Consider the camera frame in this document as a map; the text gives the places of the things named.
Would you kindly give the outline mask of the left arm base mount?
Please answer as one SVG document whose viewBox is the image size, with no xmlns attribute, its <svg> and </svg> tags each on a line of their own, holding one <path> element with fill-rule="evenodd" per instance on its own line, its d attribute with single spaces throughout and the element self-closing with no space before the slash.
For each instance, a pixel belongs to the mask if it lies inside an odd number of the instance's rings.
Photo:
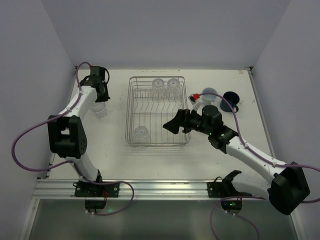
<svg viewBox="0 0 320 240">
<path fill-rule="evenodd" d="M 74 196 L 80 198 L 117 198 L 119 196 L 120 183 L 103 182 L 100 175 L 96 181 L 82 178 L 72 184 L 75 187 Z"/>
</svg>

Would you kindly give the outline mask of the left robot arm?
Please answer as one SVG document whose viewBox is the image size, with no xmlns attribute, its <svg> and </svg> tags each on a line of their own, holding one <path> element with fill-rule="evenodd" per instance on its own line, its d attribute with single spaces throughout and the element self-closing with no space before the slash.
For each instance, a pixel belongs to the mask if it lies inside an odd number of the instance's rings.
<svg viewBox="0 0 320 240">
<path fill-rule="evenodd" d="M 100 171 L 86 153 L 88 140 L 82 120 L 91 105 L 110 99 L 107 86 L 109 79 L 110 74 L 105 67 L 91 66 L 89 75 L 79 82 L 76 94 L 60 112 L 62 116 L 51 115 L 48 118 L 51 152 L 71 164 L 81 182 L 102 182 Z"/>
</svg>

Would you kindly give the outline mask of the light grey footed cup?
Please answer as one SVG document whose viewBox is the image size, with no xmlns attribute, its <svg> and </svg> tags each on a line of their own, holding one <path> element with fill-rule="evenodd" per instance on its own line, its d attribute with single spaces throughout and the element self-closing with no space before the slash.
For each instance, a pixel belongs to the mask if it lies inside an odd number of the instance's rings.
<svg viewBox="0 0 320 240">
<path fill-rule="evenodd" d="M 201 95 L 203 104 L 205 106 L 213 105 L 213 103 L 217 98 L 216 96 L 217 93 L 218 92 L 214 88 L 211 88 L 211 87 L 204 88 L 202 90 L 202 95 Z"/>
</svg>

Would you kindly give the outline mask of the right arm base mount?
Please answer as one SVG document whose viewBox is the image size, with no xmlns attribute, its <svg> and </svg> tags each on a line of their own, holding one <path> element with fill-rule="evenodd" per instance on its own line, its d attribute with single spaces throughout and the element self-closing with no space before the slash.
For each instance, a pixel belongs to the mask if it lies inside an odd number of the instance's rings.
<svg viewBox="0 0 320 240">
<path fill-rule="evenodd" d="M 241 174 L 239 170 L 233 170 L 226 177 L 216 177 L 213 181 L 206 183 L 206 190 L 209 198 L 225 198 L 225 197 L 251 197 L 252 194 L 247 192 L 237 191 L 232 181 L 234 178 Z"/>
</svg>

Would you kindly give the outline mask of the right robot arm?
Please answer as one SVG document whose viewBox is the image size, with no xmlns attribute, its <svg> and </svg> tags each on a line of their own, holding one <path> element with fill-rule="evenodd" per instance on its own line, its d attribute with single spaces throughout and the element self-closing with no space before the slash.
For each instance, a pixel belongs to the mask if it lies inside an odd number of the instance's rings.
<svg viewBox="0 0 320 240">
<path fill-rule="evenodd" d="M 163 128 L 175 135 L 180 128 L 185 134 L 197 131 L 207 135 L 215 149 L 240 160 L 264 179 L 258 183 L 248 177 L 240 177 L 241 171 L 234 170 L 222 180 L 228 196 L 246 193 L 268 199 L 280 213 L 290 215 L 310 194 L 302 168 L 295 162 L 286 165 L 242 142 L 236 131 L 224 125 L 222 114 L 213 105 L 203 107 L 201 114 L 195 110 L 179 109 Z"/>
</svg>

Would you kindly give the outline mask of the dark blue ceramic mug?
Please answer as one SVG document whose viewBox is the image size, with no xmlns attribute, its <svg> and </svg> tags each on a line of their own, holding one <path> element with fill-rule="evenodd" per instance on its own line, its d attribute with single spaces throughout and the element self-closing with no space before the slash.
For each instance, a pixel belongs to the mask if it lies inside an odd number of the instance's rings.
<svg viewBox="0 0 320 240">
<path fill-rule="evenodd" d="M 233 92 L 227 91 L 223 94 L 223 98 L 220 102 L 220 109 L 224 112 L 231 112 L 232 109 L 235 113 L 239 111 L 238 103 L 240 102 L 240 96 Z"/>
</svg>

